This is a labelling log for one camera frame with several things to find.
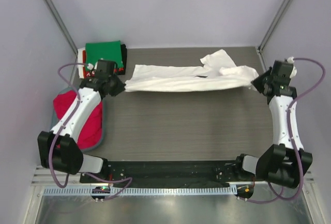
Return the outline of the white printed t-shirt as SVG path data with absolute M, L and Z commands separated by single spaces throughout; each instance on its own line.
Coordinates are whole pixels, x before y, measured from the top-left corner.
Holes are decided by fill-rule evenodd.
M 201 66 L 175 67 L 135 65 L 126 92 L 206 92 L 238 87 L 251 88 L 259 74 L 238 66 L 223 49 L 200 59 Z

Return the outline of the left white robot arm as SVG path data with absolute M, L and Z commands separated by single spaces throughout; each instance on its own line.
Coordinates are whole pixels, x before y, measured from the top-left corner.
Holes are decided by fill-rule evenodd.
M 95 74 L 86 77 L 74 92 L 76 97 L 64 116 L 50 131 L 42 131 L 38 138 L 41 165 L 52 175 L 62 172 L 75 175 L 91 173 L 99 182 L 105 182 L 110 169 L 105 159 L 83 154 L 78 147 L 78 138 L 93 110 L 104 97 L 117 96 L 125 90 L 119 79 L 117 63 L 100 59 Z

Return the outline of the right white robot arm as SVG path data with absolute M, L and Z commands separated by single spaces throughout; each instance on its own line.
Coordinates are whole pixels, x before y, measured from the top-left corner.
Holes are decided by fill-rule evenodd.
M 251 84 L 267 98 L 272 114 L 273 143 L 260 156 L 241 154 L 236 159 L 233 174 L 238 180 L 248 177 L 279 186 L 296 188 L 312 164 L 312 154 L 305 152 L 301 143 L 297 121 L 296 88 L 290 86 L 296 75 L 294 58 L 275 61 Z

